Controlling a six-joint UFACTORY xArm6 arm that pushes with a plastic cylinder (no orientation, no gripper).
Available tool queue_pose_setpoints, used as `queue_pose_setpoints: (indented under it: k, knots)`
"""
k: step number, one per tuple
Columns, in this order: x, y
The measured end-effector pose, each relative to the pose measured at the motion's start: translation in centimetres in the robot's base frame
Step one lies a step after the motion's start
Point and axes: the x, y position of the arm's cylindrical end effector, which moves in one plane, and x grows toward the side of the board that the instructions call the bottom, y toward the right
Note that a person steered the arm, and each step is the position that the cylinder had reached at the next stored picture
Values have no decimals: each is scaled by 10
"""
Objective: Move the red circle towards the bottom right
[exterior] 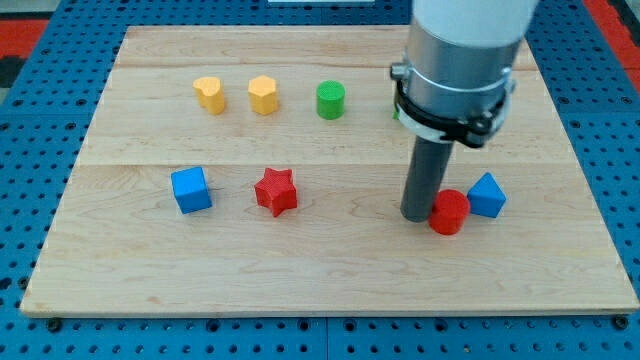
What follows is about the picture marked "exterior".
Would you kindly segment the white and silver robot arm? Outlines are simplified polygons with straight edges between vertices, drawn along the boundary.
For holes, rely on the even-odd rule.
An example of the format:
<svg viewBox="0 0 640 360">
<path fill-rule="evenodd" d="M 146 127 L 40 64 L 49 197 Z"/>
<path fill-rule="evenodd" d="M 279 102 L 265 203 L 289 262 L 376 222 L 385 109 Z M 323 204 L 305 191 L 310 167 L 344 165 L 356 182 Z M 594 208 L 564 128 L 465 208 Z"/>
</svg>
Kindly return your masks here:
<svg viewBox="0 0 640 360">
<path fill-rule="evenodd" d="M 537 0 L 415 0 L 391 66 L 400 122 L 436 143 L 483 146 L 502 126 L 511 78 Z"/>
</svg>

